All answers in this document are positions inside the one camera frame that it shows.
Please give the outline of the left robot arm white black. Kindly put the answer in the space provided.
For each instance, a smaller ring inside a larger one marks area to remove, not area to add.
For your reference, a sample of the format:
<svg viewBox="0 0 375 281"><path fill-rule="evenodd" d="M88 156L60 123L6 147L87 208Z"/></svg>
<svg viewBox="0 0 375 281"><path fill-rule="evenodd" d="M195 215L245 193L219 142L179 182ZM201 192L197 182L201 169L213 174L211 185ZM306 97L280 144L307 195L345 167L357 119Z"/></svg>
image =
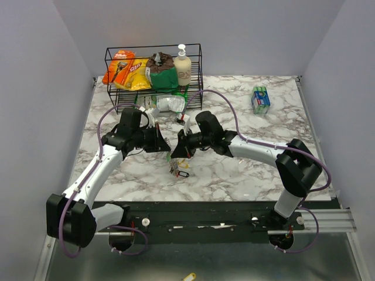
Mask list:
<svg viewBox="0 0 375 281"><path fill-rule="evenodd" d="M102 229L112 226L124 231L129 227L129 206L107 203L94 208L93 204L108 177L134 149L170 151L155 122L157 114L156 108L123 109L114 129L98 137L98 151L84 172L61 195L52 194L47 199L48 236L58 239L61 246L70 243L85 248Z"/></svg>

